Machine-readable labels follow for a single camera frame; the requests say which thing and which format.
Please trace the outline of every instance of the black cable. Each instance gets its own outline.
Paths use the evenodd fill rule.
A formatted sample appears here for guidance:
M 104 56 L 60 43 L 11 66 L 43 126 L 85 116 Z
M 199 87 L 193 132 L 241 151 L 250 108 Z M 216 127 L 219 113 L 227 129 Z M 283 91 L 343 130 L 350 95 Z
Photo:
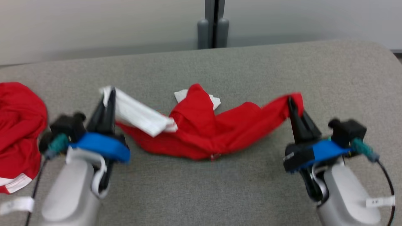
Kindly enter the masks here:
M 45 159 L 45 161 L 41 165 L 41 168 L 39 169 L 38 178 L 36 179 L 35 186 L 33 187 L 33 192 L 32 192 L 32 195 L 31 195 L 32 199 L 35 199 L 36 192 L 37 192 L 38 186 L 39 186 L 39 181 L 41 180 L 41 175 L 42 175 L 42 172 L 43 172 L 43 168 L 45 167 L 46 163 L 47 163 L 47 159 Z M 31 220 L 31 212 L 28 212 L 27 220 L 25 221 L 25 226 L 29 225 L 30 220 Z
M 390 190 L 391 190 L 391 195 L 394 196 L 395 192 L 394 192 L 394 187 L 392 186 L 392 182 L 390 179 L 390 176 L 388 175 L 387 170 L 385 169 L 385 167 L 383 166 L 383 164 L 380 162 L 380 160 L 377 160 L 378 165 L 381 167 L 382 171 L 385 174 L 385 177 L 387 178 L 388 181 L 388 185 L 390 186 Z M 390 220 L 388 221 L 387 226 L 391 226 L 392 225 L 392 221 L 394 220 L 394 216 L 395 216 L 395 206 L 392 206 L 391 209 L 391 216 L 390 216 Z

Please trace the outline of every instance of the teal cable connector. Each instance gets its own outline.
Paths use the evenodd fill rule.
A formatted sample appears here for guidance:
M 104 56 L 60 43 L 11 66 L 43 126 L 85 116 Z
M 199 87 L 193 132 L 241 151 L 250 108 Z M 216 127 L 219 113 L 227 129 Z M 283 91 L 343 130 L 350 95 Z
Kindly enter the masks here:
M 46 159 L 53 159 L 68 147 L 68 137 L 65 134 L 59 134 L 48 145 L 45 152 Z
M 370 162 L 377 162 L 379 154 L 373 151 L 372 147 L 365 144 L 361 139 L 355 138 L 351 144 L 352 151 L 364 154 Z

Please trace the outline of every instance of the red cloth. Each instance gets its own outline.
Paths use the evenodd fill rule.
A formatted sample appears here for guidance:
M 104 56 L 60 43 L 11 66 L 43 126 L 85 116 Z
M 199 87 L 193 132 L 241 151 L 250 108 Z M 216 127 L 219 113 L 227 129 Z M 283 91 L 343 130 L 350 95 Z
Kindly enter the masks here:
M 43 101 L 18 82 L 0 83 L 0 193 L 35 178 L 41 164 L 37 138 L 46 128 Z
M 170 113 L 178 127 L 175 133 L 162 132 L 152 138 L 138 128 L 122 123 L 117 125 L 150 153 L 193 160 L 213 159 L 244 149 L 280 126 L 289 116 L 289 96 L 293 97 L 301 114 L 302 96 L 293 93 L 279 97 L 263 108 L 246 102 L 215 116 L 210 97 L 195 84 Z

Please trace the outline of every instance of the gray textured surface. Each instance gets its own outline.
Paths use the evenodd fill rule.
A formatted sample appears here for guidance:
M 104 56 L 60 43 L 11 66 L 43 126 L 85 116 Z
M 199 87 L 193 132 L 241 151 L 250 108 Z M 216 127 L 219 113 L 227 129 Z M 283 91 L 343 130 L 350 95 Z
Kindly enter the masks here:
M 130 55 L 6 67 L 0 82 L 19 81 L 46 103 L 50 119 L 81 110 L 90 114 L 98 88 L 115 85 L 163 113 L 175 105 L 174 91 L 200 83 L 220 97 L 217 112 L 245 101 L 263 105 L 301 91 L 310 116 L 329 133 L 334 116 L 368 127 L 367 142 L 382 155 L 392 176 L 397 203 L 402 188 L 402 65 L 370 42 L 326 41 L 254 47 Z M 284 123 L 252 147 L 217 161 L 145 153 L 128 139 L 129 165 L 115 167 L 99 225 L 320 225 L 299 175 L 282 166 L 293 139 Z M 38 224 L 47 191 L 62 167 L 45 169 L 32 225 Z M 380 169 L 364 158 L 347 161 L 372 196 L 389 195 Z M 33 183 L 0 201 L 29 195 Z M 383 222 L 389 208 L 381 211 Z M 394 225 L 402 225 L 400 208 Z M 0 217 L 0 225 L 23 225 L 25 213 Z

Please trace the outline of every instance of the white wall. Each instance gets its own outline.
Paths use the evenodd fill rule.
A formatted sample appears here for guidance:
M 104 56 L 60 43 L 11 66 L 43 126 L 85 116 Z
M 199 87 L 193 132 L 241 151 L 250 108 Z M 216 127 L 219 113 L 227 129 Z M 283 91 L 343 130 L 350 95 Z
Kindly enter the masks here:
M 204 0 L 3 0 L 0 65 L 197 48 Z
M 226 0 L 228 47 L 357 38 L 402 50 L 401 0 Z

